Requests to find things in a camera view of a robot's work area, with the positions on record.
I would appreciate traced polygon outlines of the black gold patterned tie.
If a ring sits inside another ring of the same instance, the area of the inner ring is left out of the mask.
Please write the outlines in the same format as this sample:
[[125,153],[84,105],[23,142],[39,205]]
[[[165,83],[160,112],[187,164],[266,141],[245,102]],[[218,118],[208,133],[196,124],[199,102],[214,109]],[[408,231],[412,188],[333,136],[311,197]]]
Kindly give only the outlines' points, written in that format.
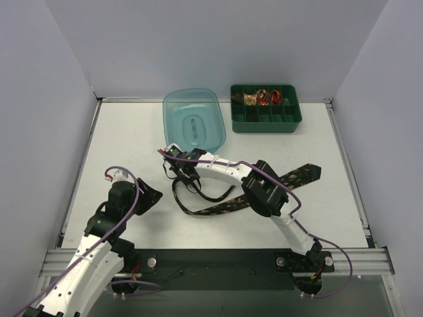
[[[290,190],[294,190],[296,188],[300,188],[301,186],[305,186],[312,182],[315,182],[321,178],[322,168],[315,164],[307,163],[299,168],[296,168],[282,176],[280,176],[280,182],[286,186]],[[198,190],[196,193],[200,195],[204,200],[209,202],[217,203],[217,205],[207,207],[197,211],[191,211],[187,207],[185,207],[180,199],[177,196],[176,186],[181,182],[181,180],[175,178],[172,182],[172,193],[176,204],[179,206],[181,211],[189,216],[218,216],[224,215],[228,213],[233,213],[236,211],[240,211],[242,209],[246,209],[250,207],[249,202],[247,201],[246,195],[240,195],[233,199],[228,199],[224,201],[225,198],[229,196],[229,194],[235,189],[234,186],[229,187],[222,195],[217,198],[211,198],[201,190]]]

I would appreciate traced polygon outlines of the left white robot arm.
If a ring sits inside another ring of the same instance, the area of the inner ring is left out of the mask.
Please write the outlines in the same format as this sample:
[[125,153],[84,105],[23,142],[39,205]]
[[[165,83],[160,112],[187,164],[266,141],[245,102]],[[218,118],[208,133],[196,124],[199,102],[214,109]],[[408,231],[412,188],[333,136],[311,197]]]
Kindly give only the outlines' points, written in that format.
[[126,223],[156,205],[162,193],[142,179],[114,180],[108,199],[89,219],[66,269],[46,287],[21,316],[86,316],[113,277],[135,265],[134,244],[120,236]]

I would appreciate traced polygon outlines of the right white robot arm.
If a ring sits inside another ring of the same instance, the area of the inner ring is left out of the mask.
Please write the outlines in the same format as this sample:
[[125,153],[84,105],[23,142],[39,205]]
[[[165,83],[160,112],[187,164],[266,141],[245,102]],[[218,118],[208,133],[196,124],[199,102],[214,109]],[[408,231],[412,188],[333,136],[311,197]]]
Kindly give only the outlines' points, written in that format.
[[[322,262],[321,243],[295,220],[294,213],[301,207],[300,200],[267,162],[233,162],[201,149],[183,152],[177,145],[159,149],[158,152],[175,173],[172,191],[176,203],[185,214],[210,217],[250,207],[274,222],[289,242],[292,252],[303,256],[311,265]],[[201,192],[201,178],[219,180],[230,187],[220,197],[210,198]],[[199,211],[189,210],[177,197],[176,185],[179,182],[187,188],[191,187],[204,200],[218,204]]]

